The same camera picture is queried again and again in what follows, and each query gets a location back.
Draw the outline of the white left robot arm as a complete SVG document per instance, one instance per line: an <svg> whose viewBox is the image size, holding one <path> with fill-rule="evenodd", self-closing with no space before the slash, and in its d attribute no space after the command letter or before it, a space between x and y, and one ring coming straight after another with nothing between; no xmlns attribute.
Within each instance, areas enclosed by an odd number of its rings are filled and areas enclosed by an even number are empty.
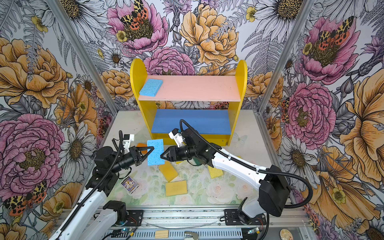
<svg viewBox="0 0 384 240"><path fill-rule="evenodd" d="M109 201L89 224L91 217L104 203L119 177L118 172L131 166L139 166L154 151L154 147L129 148L127 154L114 151L112 147L102 147L95 157L96 167L86 189L76 206L62 225L50 237L51 240L99 240L107 230L116 225L124 226L128 221L126 204Z"/></svg>

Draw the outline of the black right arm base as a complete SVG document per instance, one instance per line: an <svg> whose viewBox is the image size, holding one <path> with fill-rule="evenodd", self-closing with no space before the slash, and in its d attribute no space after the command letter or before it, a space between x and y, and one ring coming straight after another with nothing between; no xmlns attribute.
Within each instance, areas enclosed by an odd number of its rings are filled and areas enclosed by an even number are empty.
<svg viewBox="0 0 384 240"><path fill-rule="evenodd" d="M220 218L220 221L224 222L226 226L261 226L266 225L266 220L267 219L264 214L259 214L254 218L250 218L235 209L224 209L224 216Z"/></svg>

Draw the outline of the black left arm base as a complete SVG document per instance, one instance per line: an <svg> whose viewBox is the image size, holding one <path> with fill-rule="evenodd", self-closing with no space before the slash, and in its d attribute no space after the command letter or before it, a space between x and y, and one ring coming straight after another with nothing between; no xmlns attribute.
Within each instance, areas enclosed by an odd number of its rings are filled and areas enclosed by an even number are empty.
<svg viewBox="0 0 384 240"><path fill-rule="evenodd" d="M118 219L115 227L140 227L142 225L143 210L126 210L118 212Z"/></svg>

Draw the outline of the large blue sponge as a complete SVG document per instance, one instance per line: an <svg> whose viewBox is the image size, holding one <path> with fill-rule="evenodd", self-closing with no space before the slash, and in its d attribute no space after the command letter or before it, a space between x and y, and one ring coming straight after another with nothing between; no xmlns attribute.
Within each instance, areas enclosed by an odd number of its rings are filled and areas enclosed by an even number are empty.
<svg viewBox="0 0 384 240"><path fill-rule="evenodd" d="M148 79L142 89L140 90L141 96L155 97L163 84L162 80Z"/></svg>

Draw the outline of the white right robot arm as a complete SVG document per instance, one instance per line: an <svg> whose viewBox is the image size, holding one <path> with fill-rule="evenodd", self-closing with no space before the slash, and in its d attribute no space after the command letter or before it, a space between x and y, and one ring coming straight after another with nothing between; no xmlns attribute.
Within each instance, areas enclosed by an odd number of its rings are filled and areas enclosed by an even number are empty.
<svg viewBox="0 0 384 240"><path fill-rule="evenodd" d="M161 159L181 162L196 158L203 165L232 174L259 192L257 198L243 199L236 212L236 220L248 225L261 214L282 215L291 189L279 167L271 165L266 168L237 158L192 129L182 132L174 129L169 136L176 145L168 147L160 155Z"/></svg>

